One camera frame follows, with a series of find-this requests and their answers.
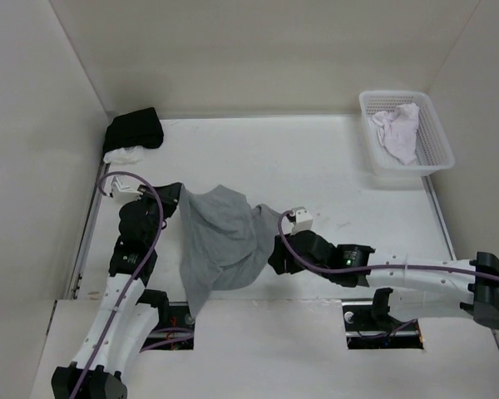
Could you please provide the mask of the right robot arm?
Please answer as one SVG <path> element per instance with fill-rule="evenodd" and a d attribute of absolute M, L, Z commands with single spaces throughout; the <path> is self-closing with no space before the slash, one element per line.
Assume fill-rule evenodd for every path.
<path fill-rule="evenodd" d="M 377 328 L 468 318 L 499 330 L 499 258 L 488 252 L 452 262 L 410 259 L 368 245 L 334 245 L 307 230 L 276 236 L 268 263 L 277 274 L 307 270 L 344 288 L 373 289 L 368 316 Z"/>

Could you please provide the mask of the white tank top in basket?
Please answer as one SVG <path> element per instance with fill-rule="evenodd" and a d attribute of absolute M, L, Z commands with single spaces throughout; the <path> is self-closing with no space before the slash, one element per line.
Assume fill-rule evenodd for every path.
<path fill-rule="evenodd" d="M 416 160 L 420 108 L 415 103 L 396 106 L 394 111 L 380 111 L 372 116 L 379 144 L 402 165 Z"/>

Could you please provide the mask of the folded black tank top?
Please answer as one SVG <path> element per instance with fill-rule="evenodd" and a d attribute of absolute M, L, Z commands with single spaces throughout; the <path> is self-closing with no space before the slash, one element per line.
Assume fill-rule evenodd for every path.
<path fill-rule="evenodd" d="M 102 153 L 136 146 L 148 150 L 159 148 L 164 131 L 154 107 L 117 116 L 106 128 Z"/>

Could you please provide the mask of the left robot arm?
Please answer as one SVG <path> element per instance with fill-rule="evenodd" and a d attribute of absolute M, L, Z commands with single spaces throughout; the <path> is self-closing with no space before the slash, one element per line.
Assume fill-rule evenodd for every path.
<path fill-rule="evenodd" d="M 167 327 L 167 294 L 147 287 L 157 261 L 159 233 L 177 208 L 182 185 L 111 182 L 111 197 L 122 202 L 119 236 L 109 262 L 106 289 L 94 322 L 67 367 L 57 367 L 51 386 L 56 398 L 126 398 L 126 369 L 152 331 Z"/>

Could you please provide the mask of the folded white tank top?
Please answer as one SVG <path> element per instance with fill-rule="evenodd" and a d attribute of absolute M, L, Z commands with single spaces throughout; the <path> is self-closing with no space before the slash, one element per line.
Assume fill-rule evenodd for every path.
<path fill-rule="evenodd" d="M 144 148 L 138 145 L 108 151 L 103 156 L 103 162 L 106 165 L 133 165 L 142 161 L 143 158 Z"/>

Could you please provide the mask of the grey tank top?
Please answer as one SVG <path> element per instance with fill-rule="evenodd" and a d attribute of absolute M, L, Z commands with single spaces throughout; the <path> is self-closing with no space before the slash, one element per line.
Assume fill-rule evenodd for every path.
<path fill-rule="evenodd" d="M 274 251 L 280 213 L 223 185 L 204 194 L 180 192 L 183 234 L 180 278 L 197 318 L 213 291 L 251 285 Z"/>

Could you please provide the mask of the white plastic basket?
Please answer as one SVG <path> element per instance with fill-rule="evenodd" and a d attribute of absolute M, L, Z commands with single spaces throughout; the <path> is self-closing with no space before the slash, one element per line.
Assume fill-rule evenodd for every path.
<path fill-rule="evenodd" d="M 383 178 L 416 178 L 448 170 L 455 165 L 451 146 L 427 94 L 420 91 L 363 91 L 358 100 L 363 136 L 375 175 Z M 380 111 L 391 113 L 397 106 L 412 103 L 419 108 L 415 161 L 404 165 L 379 143 L 378 127 L 373 115 Z"/>

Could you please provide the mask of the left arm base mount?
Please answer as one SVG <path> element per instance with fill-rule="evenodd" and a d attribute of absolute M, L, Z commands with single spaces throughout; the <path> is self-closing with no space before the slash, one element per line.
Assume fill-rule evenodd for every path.
<path fill-rule="evenodd" d="M 194 339 L 190 335 L 194 331 L 195 320 L 190 315 L 188 303 L 169 302 L 160 321 L 147 338 L 145 345 L 150 346 L 169 341 L 168 344 L 155 347 L 155 350 L 192 350 L 194 348 Z"/>

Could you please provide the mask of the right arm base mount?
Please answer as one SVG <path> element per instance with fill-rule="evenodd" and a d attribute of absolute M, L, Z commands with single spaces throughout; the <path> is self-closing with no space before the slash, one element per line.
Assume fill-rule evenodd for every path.
<path fill-rule="evenodd" d="M 351 350 L 423 350 L 417 320 L 399 321 L 373 313 L 370 300 L 342 302 L 346 344 Z"/>

